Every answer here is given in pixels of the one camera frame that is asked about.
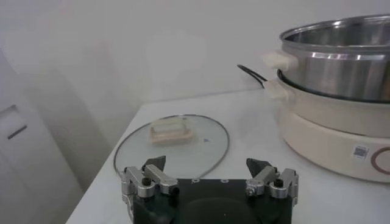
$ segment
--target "cabinet door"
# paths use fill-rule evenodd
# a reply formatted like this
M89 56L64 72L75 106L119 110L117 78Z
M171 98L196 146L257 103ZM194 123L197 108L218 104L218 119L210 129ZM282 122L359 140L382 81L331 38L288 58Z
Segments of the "cabinet door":
M14 223L58 223L70 215L82 191L43 121L22 95L16 75L0 51L0 156L6 166L0 180L1 204L13 210Z

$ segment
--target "white countertop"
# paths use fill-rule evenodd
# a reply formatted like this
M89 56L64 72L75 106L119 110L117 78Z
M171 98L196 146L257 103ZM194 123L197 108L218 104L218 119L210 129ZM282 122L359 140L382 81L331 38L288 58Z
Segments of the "white countertop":
M390 185L345 177L299 156L278 134L272 112L272 102L261 89L149 103L141 107L121 140L161 117L205 115L222 123L231 138L224 160L205 178L249 178L246 158L266 160L279 170L292 168L300 175L293 223L390 223ZM114 151L67 224L131 223L121 200L121 181L113 169L113 155Z

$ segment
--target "pot handle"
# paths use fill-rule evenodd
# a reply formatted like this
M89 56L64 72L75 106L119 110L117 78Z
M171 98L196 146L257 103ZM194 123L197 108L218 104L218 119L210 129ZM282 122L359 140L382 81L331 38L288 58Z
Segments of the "pot handle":
M281 50L270 52L263 56L263 62L270 68L283 72L298 68L298 58Z
M263 84L264 84L264 89L266 90L266 94L271 99L282 101L282 102L288 102L293 98L294 94L291 91L288 91L285 87L283 87L280 84L279 79L268 80Z

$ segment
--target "silver metal bracket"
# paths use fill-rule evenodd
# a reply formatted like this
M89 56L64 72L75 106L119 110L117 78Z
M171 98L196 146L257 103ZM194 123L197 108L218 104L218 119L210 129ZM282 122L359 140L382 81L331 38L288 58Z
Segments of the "silver metal bracket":
M141 198L150 198L155 192L155 183L150 178L145 177L142 171L138 170L135 166L126 167L124 175L127 180L130 180L130 187L133 187L133 191L137 196Z
M173 195L178 193L178 181L175 178L167 176L155 165L146 165L144 174L159 185L162 194Z
M124 172L120 173L122 181L122 201L127 205L127 213L131 221L133 221L133 197L134 197L134 188L130 181L126 178Z
M271 197L286 198L290 196L293 200L293 205L298 203L298 185L299 176L293 169L285 169L278 179L269 185Z
M246 181L247 196L259 196L264 194L264 189L270 181L277 178L277 171L275 167L266 166L260 173L252 179Z

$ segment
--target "barcode sticker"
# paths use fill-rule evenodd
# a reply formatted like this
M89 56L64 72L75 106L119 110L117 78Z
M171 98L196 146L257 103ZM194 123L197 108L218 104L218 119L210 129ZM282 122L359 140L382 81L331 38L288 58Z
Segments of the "barcode sticker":
M353 150L353 157L364 160L366 159L369 150L370 149L365 146L357 145Z

